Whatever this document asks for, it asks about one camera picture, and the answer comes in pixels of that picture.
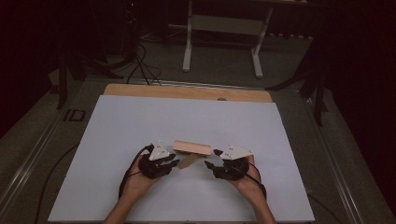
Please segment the white plastic mount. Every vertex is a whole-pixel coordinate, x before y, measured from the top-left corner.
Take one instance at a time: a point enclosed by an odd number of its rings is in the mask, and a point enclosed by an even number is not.
[[[154,146],[154,149],[152,149],[151,155],[149,156],[150,161],[156,161],[162,158],[168,157],[170,152],[166,150],[166,148],[163,146],[163,143],[158,141],[157,145]]]
[[[239,158],[243,158],[249,155],[253,155],[253,152],[249,149],[243,148],[243,147],[236,147],[234,145],[229,145],[228,150],[223,151],[223,153],[220,155],[220,157],[224,160],[237,160]]]

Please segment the gray floor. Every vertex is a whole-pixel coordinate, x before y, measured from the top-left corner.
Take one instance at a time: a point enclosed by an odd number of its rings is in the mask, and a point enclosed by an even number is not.
[[[194,39],[191,70],[181,71],[184,46],[177,37],[168,43],[142,40],[146,48],[144,62],[161,68],[158,76],[163,85],[194,85],[227,88],[264,90],[286,80],[293,75],[310,41],[293,38],[284,40],[269,36],[265,39],[260,53],[265,78],[254,76],[249,48],[245,46],[209,47],[207,41]],[[129,76],[135,64],[116,71]],[[151,68],[157,76],[159,70]],[[152,75],[146,72],[149,80]],[[131,83],[142,83],[137,70]],[[78,143],[97,98],[106,85],[112,82],[125,82],[101,77],[90,72],[84,82],[70,80],[69,101],[64,110],[56,110],[57,96],[46,94],[29,113],[18,122],[0,141],[0,190],[10,193],[7,188],[13,184],[13,176],[21,174],[21,165],[29,153],[38,148],[37,163],[33,172],[26,173],[26,181],[21,190],[9,197],[9,208],[0,221],[4,223],[33,223],[39,195],[50,169],[67,149]],[[323,128],[319,128],[312,118],[311,101],[302,99],[297,90],[301,83],[282,91],[271,92],[287,131],[295,160],[299,166],[307,193],[328,207],[342,223],[396,223],[380,194],[370,172],[362,159],[359,148],[344,122],[332,93],[325,92],[325,105],[328,112],[322,113]],[[67,109],[86,110],[88,115],[82,122],[63,121]],[[74,151],[67,154],[58,164],[51,178],[40,208],[38,223],[47,223],[50,209],[62,185]],[[310,197],[315,223],[337,223],[323,205]]]

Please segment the hand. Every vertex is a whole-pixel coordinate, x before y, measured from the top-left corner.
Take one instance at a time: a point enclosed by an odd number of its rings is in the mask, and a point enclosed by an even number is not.
[[[140,173],[140,169],[138,164],[143,156],[139,156],[134,163],[134,166],[129,172],[129,177],[125,183],[125,186],[122,191],[121,198],[130,198],[139,200],[143,198],[146,193],[149,191],[151,186],[153,186],[160,178],[150,179],[145,177],[142,173]]]
[[[247,157],[247,162],[254,165],[254,157],[253,156],[248,156]],[[248,175],[251,175],[253,178],[258,180],[259,182],[262,182],[260,180],[260,173],[259,171],[252,165],[249,165],[249,169],[247,171]],[[247,176],[244,176],[242,179],[236,180],[236,181],[230,181],[230,183],[236,187],[236,189],[239,191],[239,193],[247,199],[250,203],[252,203],[253,199],[257,198],[264,198],[264,194],[262,193],[262,189],[259,186],[258,183],[254,182],[252,179],[248,178]]]

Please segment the white board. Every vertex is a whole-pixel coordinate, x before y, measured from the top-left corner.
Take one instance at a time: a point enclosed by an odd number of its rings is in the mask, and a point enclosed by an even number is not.
[[[276,220],[314,220],[276,104],[103,95],[49,221],[104,220],[136,153],[158,140],[170,152],[175,140],[253,150]],[[135,205],[127,220],[254,221],[246,200],[230,183],[216,179],[204,160],[221,165],[212,154],[186,169],[174,168]]]

